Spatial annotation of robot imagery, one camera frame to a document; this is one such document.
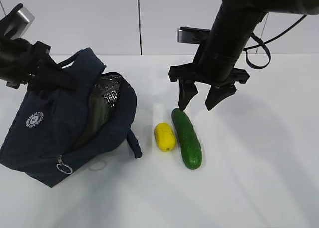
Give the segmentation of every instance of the fabric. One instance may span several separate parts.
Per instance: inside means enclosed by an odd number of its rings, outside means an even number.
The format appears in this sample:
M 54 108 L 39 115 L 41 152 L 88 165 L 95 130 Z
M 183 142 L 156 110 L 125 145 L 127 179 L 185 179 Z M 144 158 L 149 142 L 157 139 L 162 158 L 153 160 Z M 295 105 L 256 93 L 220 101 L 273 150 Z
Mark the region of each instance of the fabric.
M 55 90 L 35 94 L 27 91 L 22 105 L 0 150 L 0 163 L 26 172 L 53 187 L 69 176 L 57 169 L 58 157 L 76 171 L 95 156 L 117 148 L 126 138 L 135 157 L 142 156 L 131 131 L 137 98 L 133 88 L 122 78 L 118 100 L 112 117 L 91 139 L 77 145 L 89 118 L 89 97 L 92 87 L 105 65 L 91 49 L 79 51 L 60 63 L 78 81 L 76 91 Z

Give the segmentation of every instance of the black cable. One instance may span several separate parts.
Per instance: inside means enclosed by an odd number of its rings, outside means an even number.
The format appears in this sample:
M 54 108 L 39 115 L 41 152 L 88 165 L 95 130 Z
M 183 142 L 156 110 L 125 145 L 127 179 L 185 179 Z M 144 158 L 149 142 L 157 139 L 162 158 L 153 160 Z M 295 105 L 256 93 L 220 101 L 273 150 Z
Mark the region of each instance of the black cable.
M 305 18 L 307 17 L 307 15 L 304 15 L 302 16 L 300 19 L 298 19 L 297 22 L 295 22 L 293 25 L 291 25 L 288 29 L 286 29 L 285 31 L 283 31 L 282 33 L 280 33 L 278 36 L 268 40 L 267 42 L 264 42 L 264 44 L 268 44 L 268 43 L 271 43 L 275 40 L 277 40 L 278 38 L 284 36 L 287 32 L 289 32 L 290 30 L 292 30 L 294 27 L 296 27 L 299 23 L 301 23 L 302 20 L 304 20 Z M 252 47 L 248 47 L 248 48 L 245 48 L 244 50 L 251 50 L 251 49 L 254 49 L 254 48 L 257 48 L 257 47 L 261 47 L 261 45 L 256 45 L 256 46 L 252 46 Z

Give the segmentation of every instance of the cucumber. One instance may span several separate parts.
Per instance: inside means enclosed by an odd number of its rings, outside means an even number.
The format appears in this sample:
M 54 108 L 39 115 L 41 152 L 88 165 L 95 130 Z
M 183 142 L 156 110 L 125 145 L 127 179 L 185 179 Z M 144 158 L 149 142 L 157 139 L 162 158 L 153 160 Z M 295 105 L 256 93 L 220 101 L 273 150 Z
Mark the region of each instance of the cucumber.
M 203 154 L 193 125 L 186 113 L 179 108 L 172 111 L 171 117 L 177 131 L 184 164 L 189 169 L 195 170 L 200 167 Z

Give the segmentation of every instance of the yellow lemon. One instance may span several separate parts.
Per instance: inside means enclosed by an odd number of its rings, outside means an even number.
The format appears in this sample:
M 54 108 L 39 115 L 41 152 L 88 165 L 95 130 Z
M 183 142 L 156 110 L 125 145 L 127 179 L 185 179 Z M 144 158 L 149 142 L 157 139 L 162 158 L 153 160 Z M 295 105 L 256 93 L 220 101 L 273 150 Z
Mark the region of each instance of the yellow lemon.
M 155 140 L 163 152 L 169 152 L 176 146 L 176 136 L 168 123 L 160 123 L 155 127 Z

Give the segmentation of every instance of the bag logo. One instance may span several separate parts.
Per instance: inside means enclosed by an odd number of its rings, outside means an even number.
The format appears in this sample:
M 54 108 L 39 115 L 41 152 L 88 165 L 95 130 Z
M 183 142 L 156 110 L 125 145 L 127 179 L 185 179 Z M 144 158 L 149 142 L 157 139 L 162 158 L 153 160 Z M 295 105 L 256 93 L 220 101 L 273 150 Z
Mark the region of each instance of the bag logo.
M 40 124 L 43 118 L 44 118 L 43 112 L 33 113 L 31 116 L 29 116 L 25 125 L 29 128 L 35 127 Z

